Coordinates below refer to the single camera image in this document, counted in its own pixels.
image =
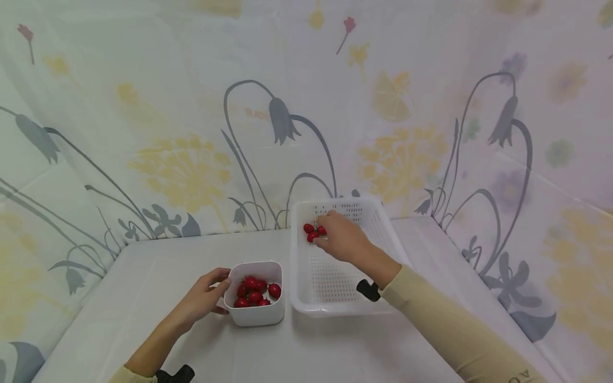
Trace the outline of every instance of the white plastic basket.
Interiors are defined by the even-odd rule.
[[[381,202],[370,197],[345,197],[297,202],[291,211],[289,299],[297,311],[311,317],[384,314],[394,312],[385,300],[371,302],[356,290],[359,281],[372,280],[355,266],[340,262],[307,242],[306,223],[336,210],[358,224],[370,241],[397,262],[411,266]]]

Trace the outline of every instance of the white table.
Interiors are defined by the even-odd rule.
[[[533,363],[542,362],[431,219],[393,221],[393,226],[405,249],[411,250],[417,271],[474,313],[485,312],[482,319],[504,332],[512,346]],[[276,230],[128,246],[35,382],[105,383],[200,275],[215,267],[272,259],[289,276],[289,237],[288,230]],[[464,289],[481,289],[469,294],[478,301],[459,296]],[[548,368],[543,363],[541,371]],[[209,315],[179,340],[164,370],[174,374],[183,364],[196,372],[194,383],[461,382],[399,314],[311,319],[294,311],[289,301],[283,321],[269,327],[238,328],[230,317]]]

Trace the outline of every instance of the small square container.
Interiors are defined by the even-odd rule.
[[[270,300],[268,306],[252,306],[245,308],[235,308],[236,292],[238,287],[247,276],[254,276],[263,279],[269,284],[276,283],[281,286],[281,296],[275,300],[270,298],[268,292],[262,293],[265,299]],[[285,291],[283,287],[283,269],[278,262],[273,260],[263,262],[249,262],[236,265],[230,271],[232,284],[224,296],[224,304],[234,323],[240,327],[266,326],[281,322],[285,316]]]

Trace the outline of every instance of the fabric backdrop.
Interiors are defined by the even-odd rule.
[[[613,1],[5,0],[0,383],[137,240],[432,214],[569,382],[613,374]]]

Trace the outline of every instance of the white plastic container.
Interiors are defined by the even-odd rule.
[[[370,197],[346,197],[297,202],[291,210],[289,299],[311,317],[384,314],[394,312],[385,300],[371,302],[356,290],[359,281],[372,280],[346,262],[340,262],[307,242],[304,224],[336,210],[359,225],[370,241],[397,262],[411,266],[381,202]]]
[[[234,308],[234,302],[237,299],[236,291],[245,277],[249,275],[257,279],[263,279],[269,284],[276,283],[281,286],[279,299],[270,298],[268,292],[266,292],[263,295],[265,299],[270,300],[270,305]],[[232,284],[224,295],[224,304],[237,326],[266,326],[277,324],[283,320],[285,316],[285,293],[283,289],[283,269],[279,263],[270,260],[236,265],[230,271],[230,278],[232,278]]]

